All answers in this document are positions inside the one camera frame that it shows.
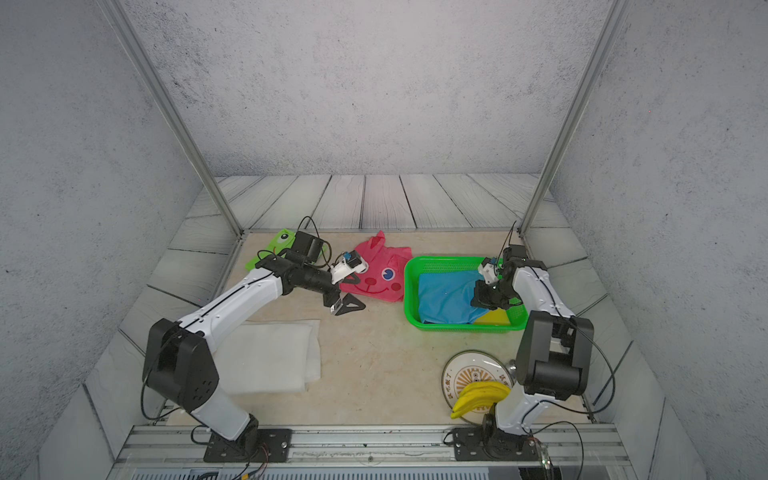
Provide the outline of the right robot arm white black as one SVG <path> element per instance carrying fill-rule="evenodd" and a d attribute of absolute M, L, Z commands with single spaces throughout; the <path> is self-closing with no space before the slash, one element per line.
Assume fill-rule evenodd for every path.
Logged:
<path fill-rule="evenodd" d="M 488 310 L 511 307 L 519 300 L 528 320 L 515 358 L 520 402 L 497 402 L 483 420 L 486 441 L 522 440 L 533 435 L 535 420 L 551 406 L 561 407 L 587 387 L 594 329 L 560 299 L 543 262 L 531 259 L 521 245 L 507 246 L 497 261 L 478 268 L 471 305 Z"/>

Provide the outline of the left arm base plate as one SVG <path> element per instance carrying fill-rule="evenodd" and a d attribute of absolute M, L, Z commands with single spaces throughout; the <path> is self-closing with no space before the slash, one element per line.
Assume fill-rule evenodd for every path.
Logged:
<path fill-rule="evenodd" d="M 212 433 L 204 463 L 285 463 L 293 431 L 287 428 L 256 428 L 246 430 L 236 440 L 227 440 Z"/>

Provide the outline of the blue raincoat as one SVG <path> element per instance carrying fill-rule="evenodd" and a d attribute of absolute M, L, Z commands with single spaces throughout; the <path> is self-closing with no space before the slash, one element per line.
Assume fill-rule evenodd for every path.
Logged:
<path fill-rule="evenodd" d="M 418 284 L 420 321 L 440 325 L 473 324 L 488 311 L 471 305 L 477 281 L 485 284 L 477 271 L 422 274 Z"/>

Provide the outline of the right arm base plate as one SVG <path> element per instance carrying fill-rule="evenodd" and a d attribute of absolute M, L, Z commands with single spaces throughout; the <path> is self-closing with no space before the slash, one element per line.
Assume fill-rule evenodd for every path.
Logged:
<path fill-rule="evenodd" d="M 535 462 L 540 459 L 535 443 L 525 436 L 510 435 L 481 426 L 458 427 L 447 437 L 456 461 Z"/>

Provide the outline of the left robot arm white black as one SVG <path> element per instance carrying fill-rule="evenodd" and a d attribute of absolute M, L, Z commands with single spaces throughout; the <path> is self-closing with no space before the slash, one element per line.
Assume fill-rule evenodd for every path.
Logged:
<path fill-rule="evenodd" d="M 155 322 L 148 333 L 142 387 L 208 427 L 212 440 L 242 454 L 256 452 L 258 421 L 220 386 L 214 354 L 249 317 L 296 288 L 321 294 L 335 316 L 364 309 L 364 303 L 344 294 L 341 286 L 359 283 L 367 261 L 351 250 L 321 267 L 316 262 L 327 247 L 320 237 L 297 232 L 290 247 L 263 253 L 243 280 L 207 305 L 176 321 Z"/>

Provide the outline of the green plastic basket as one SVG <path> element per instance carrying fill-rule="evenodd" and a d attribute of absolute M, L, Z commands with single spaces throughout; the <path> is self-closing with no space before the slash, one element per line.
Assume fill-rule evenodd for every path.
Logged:
<path fill-rule="evenodd" d="M 440 325 L 424 324 L 420 321 L 418 315 L 418 284 L 419 277 L 422 274 L 459 271 L 478 272 L 478 266 L 481 264 L 482 260 L 483 259 L 481 257 L 477 256 L 420 256 L 410 260 L 405 268 L 404 288 L 404 312 L 408 322 L 413 326 L 426 331 L 501 333 L 524 329 L 528 321 L 528 313 L 526 312 L 525 307 L 522 305 L 512 306 L 508 310 L 505 310 L 511 323 L 510 326 L 474 324 Z"/>

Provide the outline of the white raincoat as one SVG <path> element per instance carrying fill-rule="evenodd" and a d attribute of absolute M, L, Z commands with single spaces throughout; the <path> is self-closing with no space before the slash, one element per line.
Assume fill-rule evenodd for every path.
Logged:
<path fill-rule="evenodd" d="M 231 395 L 298 393 L 321 378 L 318 320 L 246 323 L 214 354 Z"/>

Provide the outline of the yellow raincoat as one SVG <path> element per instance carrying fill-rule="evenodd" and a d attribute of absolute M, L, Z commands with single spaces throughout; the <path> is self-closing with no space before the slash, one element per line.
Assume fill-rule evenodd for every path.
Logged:
<path fill-rule="evenodd" d="M 491 326 L 510 326 L 510 320 L 508 314 L 503 309 L 488 310 L 484 315 L 478 317 L 474 322 L 474 325 L 491 325 Z"/>

